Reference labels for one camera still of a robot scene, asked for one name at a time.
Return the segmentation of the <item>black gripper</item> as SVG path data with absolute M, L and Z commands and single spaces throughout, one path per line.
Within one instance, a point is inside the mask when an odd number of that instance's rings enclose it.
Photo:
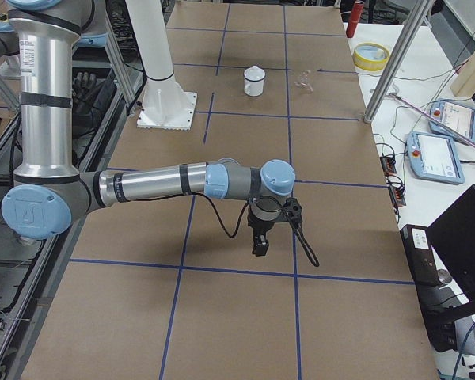
M 283 216 L 278 216 L 271 221 L 264 221 L 254 215 L 251 209 L 248 210 L 247 223 L 253 229 L 253 250 L 255 257 L 264 257 L 269 248 L 266 233 L 279 222 L 283 222 Z

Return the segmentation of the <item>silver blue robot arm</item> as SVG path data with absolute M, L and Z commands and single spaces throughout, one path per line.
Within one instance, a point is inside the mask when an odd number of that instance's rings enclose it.
M 278 159 L 259 168 L 223 158 L 151 171 L 80 172 L 72 162 L 72 54 L 84 32 L 105 24 L 105 4 L 12 1 L 8 18 L 19 42 L 22 163 L 1 211 L 18 235 L 48 239 L 115 203 L 192 195 L 244 200 L 241 217 L 253 230 L 257 256 L 267 252 L 266 234 L 276 223 L 300 225 L 291 197 L 295 171 Z

